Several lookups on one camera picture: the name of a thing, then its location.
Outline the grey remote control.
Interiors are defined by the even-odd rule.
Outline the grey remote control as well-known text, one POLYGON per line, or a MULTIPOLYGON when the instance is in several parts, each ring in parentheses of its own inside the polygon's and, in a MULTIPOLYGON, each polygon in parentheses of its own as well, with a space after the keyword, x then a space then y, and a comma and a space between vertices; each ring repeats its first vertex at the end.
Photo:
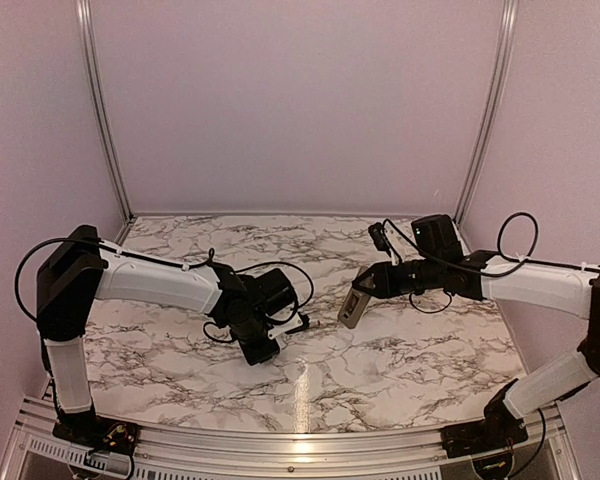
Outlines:
POLYGON ((344 303, 339 310, 338 320, 348 329, 355 329, 358 325, 371 297, 361 294, 351 287, 347 292, 344 303))

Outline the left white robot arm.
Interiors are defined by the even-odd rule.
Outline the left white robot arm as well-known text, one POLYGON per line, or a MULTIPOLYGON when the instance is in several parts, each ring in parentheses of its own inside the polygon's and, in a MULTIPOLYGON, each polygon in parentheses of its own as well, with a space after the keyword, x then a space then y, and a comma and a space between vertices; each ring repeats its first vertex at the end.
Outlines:
POLYGON ((296 291, 278 268, 254 277, 212 259, 188 264, 145 256, 101 240, 90 225, 56 243, 37 273, 36 324, 66 426, 86 445, 99 444, 107 432, 93 413, 84 354, 94 301, 140 301, 206 315, 229 330, 250 365, 278 354, 279 335, 308 326, 296 291))

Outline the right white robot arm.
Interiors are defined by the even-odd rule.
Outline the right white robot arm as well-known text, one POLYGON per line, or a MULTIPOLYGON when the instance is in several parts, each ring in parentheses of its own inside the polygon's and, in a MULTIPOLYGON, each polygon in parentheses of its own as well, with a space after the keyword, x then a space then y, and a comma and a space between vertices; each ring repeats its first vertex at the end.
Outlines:
POLYGON ((464 253, 451 218, 434 214, 412 222, 408 243, 420 259, 403 261, 386 236, 391 220, 369 234, 391 260, 371 265, 352 282, 354 290, 377 299, 442 290, 465 299, 517 301, 570 313, 588 323, 578 347, 503 387, 485 406, 475 438, 495 448, 537 408, 577 393, 600 379, 600 266, 573 266, 505 256, 500 251, 464 253))

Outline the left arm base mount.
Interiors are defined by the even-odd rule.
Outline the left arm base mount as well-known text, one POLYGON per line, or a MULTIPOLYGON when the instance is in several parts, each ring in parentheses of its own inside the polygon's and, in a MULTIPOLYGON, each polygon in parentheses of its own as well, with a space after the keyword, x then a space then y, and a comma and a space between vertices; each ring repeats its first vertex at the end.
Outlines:
POLYGON ((95 422, 78 426, 57 422, 53 427, 52 435, 76 445, 89 447, 95 452, 106 451, 131 455, 136 448, 139 425, 98 417, 95 422))

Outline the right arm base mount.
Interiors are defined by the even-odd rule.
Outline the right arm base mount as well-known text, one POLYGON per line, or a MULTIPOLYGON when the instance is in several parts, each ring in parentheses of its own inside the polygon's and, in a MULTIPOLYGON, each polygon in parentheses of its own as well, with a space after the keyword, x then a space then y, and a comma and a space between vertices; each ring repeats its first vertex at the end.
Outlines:
POLYGON ((442 446, 449 458, 509 448, 529 438, 523 421, 479 420, 446 426, 442 446))

